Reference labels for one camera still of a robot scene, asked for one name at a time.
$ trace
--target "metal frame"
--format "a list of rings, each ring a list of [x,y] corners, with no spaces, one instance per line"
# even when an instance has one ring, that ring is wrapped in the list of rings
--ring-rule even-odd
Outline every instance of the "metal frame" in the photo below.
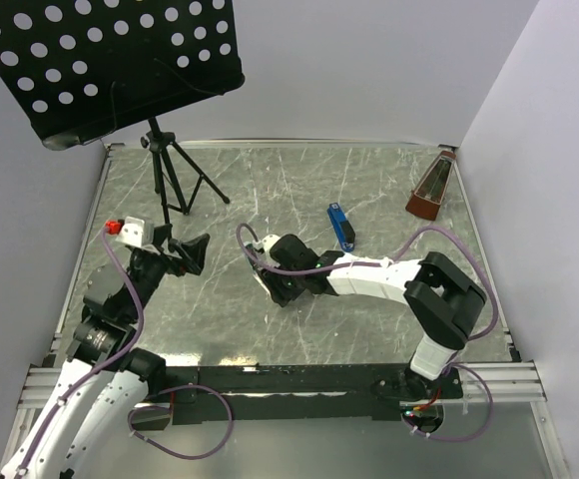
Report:
[[[217,140],[217,141],[197,141],[197,142],[181,142],[181,145],[187,149],[196,148],[243,148],[247,146],[257,147],[257,148],[307,148],[309,146],[315,145],[327,145],[330,147],[385,147],[385,148],[418,148],[420,145],[414,144],[403,144],[403,143],[390,143],[390,142],[363,142],[363,141],[341,141],[341,140]],[[64,301],[63,308],[61,310],[61,315],[59,322],[57,324],[55,339],[53,341],[53,346],[51,352],[56,351],[58,347],[58,341],[60,339],[60,332],[63,328],[63,324],[67,315],[68,306],[72,298],[74,291],[74,286],[79,273],[79,268],[83,261],[83,256],[85,254],[86,245],[88,242],[88,237],[90,235],[90,230],[92,228],[92,223],[96,214],[99,201],[101,199],[101,193],[110,170],[111,162],[114,159],[114,151],[118,145],[110,145],[108,155],[101,172],[101,178],[95,192],[92,205],[90,207],[90,212],[87,217],[85,231],[82,236],[82,244],[79,249],[79,254],[77,257],[77,262],[72,274],[70,281],[70,286],[68,293],[66,295],[66,300]],[[465,203],[471,219],[471,223],[476,234],[476,239],[480,247],[480,252],[482,254],[483,262],[485,265],[486,273],[491,281],[496,299],[500,304],[500,299],[498,291],[496,289],[493,277],[491,274],[491,268],[487,261],[484,248],[482,247],[482,241],[476,222],[474,219],[471,206],[466,194],[464,183],[460,175],[459,165],[456,165],[455,172],[460,184],[462,194],[465,198]],[[510,347],[513,347],[513,339],[511,338],[511,333],[509,331],[508,324],[505,320],[502,307],[500,307],[500,320],[503,326],[503,330],[506,335],[507,343]],[[533,362],[491,362],[491,363],[471,363],[467,364],[470,368],[474,369],[482,378],[486,381],[487,385],[491,389],[491,393],[494,402],[497,403],[509,403],[509,402],[525,402],[530,403],[534,418],[536,421],[536,428],[539,432],[539,436],[545,451],[545,455],[551,470],[552,476],[557,479],[567,479],[570,473],[567,468],[560,443],[558,441],[558,436],[549,414],[547,407],[547,398],[545,396],[542,383],[540,381],[540,376],[538,375],[538,370]],[[17,413],[15,416],[15,421],[13,428],[8,440],[6,450],[4,452],[4,459],[2,463],[5,463],[12,456],[13,452],[19,447],[27,435],[27,431],[33,424],[35,416],[38,414],[40,409],[43,407],[47,399],[50,397],[50,393],[56,384],[59,375],[59,369],[57,368],[31,368],[28,372],[23,391],[17,406]],[[450,399],[450,400],[440,400],[440,403],[451,404],[451,403],[482,403],[486,401],[486,395],[480,386],[480,384],[471,377],[468,373],[460,371],[462,387],[464,392],[463,399]]]

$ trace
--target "perforated metal panel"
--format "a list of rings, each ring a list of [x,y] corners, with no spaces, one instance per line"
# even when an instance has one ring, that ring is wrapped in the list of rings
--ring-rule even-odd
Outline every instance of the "perforated metal panel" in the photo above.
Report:
[[[53,150],[245,80],[231,0],[0,0],[0,76]]]

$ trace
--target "marble surface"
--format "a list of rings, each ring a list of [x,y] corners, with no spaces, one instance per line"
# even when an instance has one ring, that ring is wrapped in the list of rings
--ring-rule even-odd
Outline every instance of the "marble surface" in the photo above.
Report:
[[[406,362],[422,337],[407,306],[372,297],[314,297],[305,292],[280,308],[252,277],[235,240],[235,227],[248,222],[259,236],[293,233],[321,253],[337,248],[326,208],[340,202],[356,230],[355,254],[393,254],[426,223],[404,207],[438,151],[315,145],[190,149],[232,202],[224,205],[204,184],[188,217],[172,212],[176,238],[211,235],[206,267],[201,276],[163,280],[146,308],[139,345],[163,355],[171,365]],[[172,158],[189,197],[196,175],[178,155]],[[111,162],[66,317],[62,351],[80,321],[88,275],[107,262],[97,238],[104,221],[132,215],[160,223],[163,218],[147,152],[119,149]],[[480,259],[455,173],[436,223],[453,230]],[[127,261],[124,248],[116,245],[115,250]],[[430,250],[444,252],[475,278],[457,248],[436,233],[417,240],[404,258],[424,257]],[[487,303],[476,329],[490,317]],[[461,360],[510,360],[502,326],[470,343]]]

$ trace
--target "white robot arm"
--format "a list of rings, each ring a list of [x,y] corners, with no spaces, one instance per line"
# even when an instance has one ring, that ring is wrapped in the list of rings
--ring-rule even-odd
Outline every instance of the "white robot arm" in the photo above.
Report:
[[[131,250],[129,265],[123,271],[119,263],[106,264],[91,274],[82,322],[58,383],[26,441],[0,471],[0,479],[88,477],[88,454],[115,431],[110,426],[127,417],[149,393],[161,390],[165,360],[140,348],[126,353],[137,339],[133,324],[165,274],[201,273],[210,236],[180,242],[172,238],[172,225],[155,228],[132,217],[106,227]],[[171,254],[165,253],[163,243]],[[95,366],[101,370],[93,374]]]
[[[408,304],[424,329],[409,367],[428,380],[435,380],[464,348],[486,301],[484,291],[439,252],[398,262],[341,251],[318,256],[294,235],[269,235],[246,250],[256,279],[280,306],[305,289],[314,294],[365,294]],[[257,253],[264,254],[265,260],[259,260]],[[276,270],[263,267],[263,262]],[[300,274],[317,268],[323,272]]]

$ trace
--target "white backdrop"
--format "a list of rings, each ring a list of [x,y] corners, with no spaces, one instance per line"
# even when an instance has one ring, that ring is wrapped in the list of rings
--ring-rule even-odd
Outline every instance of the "white backdrop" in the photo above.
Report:
[[[28,366],[52,341],[103,157],[99,144],[43,148],[0,80],[0,460]]]
[[[541,0],[459,153],[511,331],[579,478],[579,1]]]
[[[459,145],[536,3],[235,0],[245,84],[163,123],[181,140]]]

